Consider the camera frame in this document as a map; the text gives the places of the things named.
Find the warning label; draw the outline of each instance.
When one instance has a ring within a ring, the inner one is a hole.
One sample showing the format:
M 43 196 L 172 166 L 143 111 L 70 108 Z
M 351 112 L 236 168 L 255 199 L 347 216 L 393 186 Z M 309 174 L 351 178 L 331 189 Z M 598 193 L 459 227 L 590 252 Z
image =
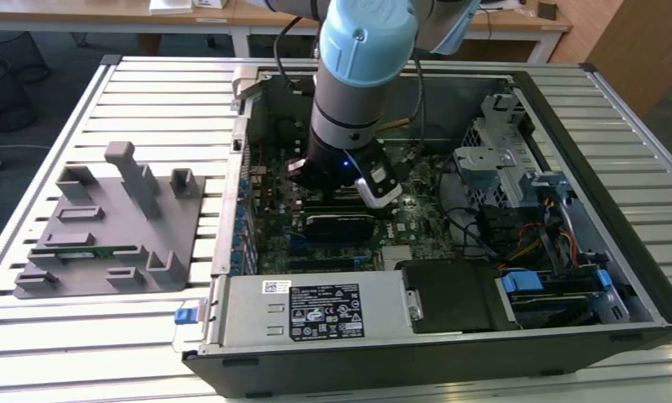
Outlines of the warning label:
M 295 342 L 363 338 L 358 284 L 290 288 L 290 336 Z

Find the yellow wire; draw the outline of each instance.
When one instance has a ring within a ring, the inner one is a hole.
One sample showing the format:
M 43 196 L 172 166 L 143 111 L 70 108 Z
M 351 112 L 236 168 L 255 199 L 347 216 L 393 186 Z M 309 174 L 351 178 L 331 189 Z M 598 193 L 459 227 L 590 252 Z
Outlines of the yellow wire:
M 521 258 L 523 255 L 529 254 L 535 248 L 538 248 L 538 246 L 541 246 L 541 243 L 542 243 L 542 240 L 538 239 L 531 245 L 529 245 L 529 247 L 522 249 L 521 252 L 518 252 L 509 260 L 513 262 L 514 260 Z M 506 267 L 506 265 L 502 264 L 498 268 L 503 269 L 505 267 Z

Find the metal slatted table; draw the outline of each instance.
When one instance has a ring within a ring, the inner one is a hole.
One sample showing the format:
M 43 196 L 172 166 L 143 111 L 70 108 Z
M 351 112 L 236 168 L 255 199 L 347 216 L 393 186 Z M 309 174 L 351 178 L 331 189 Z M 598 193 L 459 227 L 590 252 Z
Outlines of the metal slatted table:
M 313 61 L 290 60 L 291 67 Z M 174 312 L 208 293 L 220 194 L 235 129 L 232 77 L 238 65 L 270 60 L 124 57 L 102 65 L 0 237 L 0 402 L 223 399 L 180 363 L 195 349 L 199 325 L 176 328 Z M 598 73 L 574 65 L 430 62 L 426 69 L 526 70 L 599 173 L 672 282 L 672 156 Z M 19 300 L 14 280 L 52 214 L 66 164 L 99 162 L 112 140 L 138 145 L 136 159 L 155 175 L 190 167 L 207 176 L 190 286 L 175 293 Z M 545 137 L 543 154 L 557 167 Z M 174 339 L 186 340 L 172 346 Z M 672 343 L 623 353 L 575 374 L 495 379 L 275 401 L 672 401 Z

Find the blue tab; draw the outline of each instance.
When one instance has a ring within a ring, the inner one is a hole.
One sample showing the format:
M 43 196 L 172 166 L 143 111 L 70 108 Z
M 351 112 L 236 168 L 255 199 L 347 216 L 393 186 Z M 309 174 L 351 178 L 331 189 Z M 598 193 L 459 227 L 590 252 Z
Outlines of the blue tab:
M 514 281 L 514 278 L 511 277 L 511 275 L 506 275 L 506 277 L 503 277 L 501 280 L 503 281 L 503 287 L 506 287 L 506 292 L 509 294 L 511 292 L 515 292 L 515 290 L 517 290 L 515 281 Z
M 198 323 L 198 310 L 199 308 L 179 308 L 175 312 L 175 323 L 178 325 L 187 325 Z
M 598 278 L 601 280 L 601 284 L 603 285 L 603 288 L 611 287 L 613 286 L 613 278 L 610 276 L 610 273 L 607 273 L 607 270 L 598 270 Z
M 513 271 L 502 278 L 506 292 L 541 291 L 543 282 L 535 271 Z

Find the circuit board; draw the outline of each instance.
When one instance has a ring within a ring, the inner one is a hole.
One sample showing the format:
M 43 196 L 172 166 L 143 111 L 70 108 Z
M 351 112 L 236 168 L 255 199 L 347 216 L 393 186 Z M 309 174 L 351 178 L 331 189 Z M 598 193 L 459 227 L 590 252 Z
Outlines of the circuit board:
M 393 161 L 409 158 L 409 145 L 387 145 Z M 252 161 L 252 186 L 256 206 L 256 243 L 259 274 L 322 273 L 383 270 L 377 258 L 385 246 L 409 245 L 413 259 L 457 256 L 449 222 L 438 211 L 434 187 L 443 156 L 423 157 L 403 181 L 403 194 L 377 215 L 374 235 L 363 242 L 313 243 L 305 235 L 305 205 L 323 196 L 287 178 L 283 149 L 256 149 Z M 339 197 L 361 200 L 355 189 L 343 189 Z

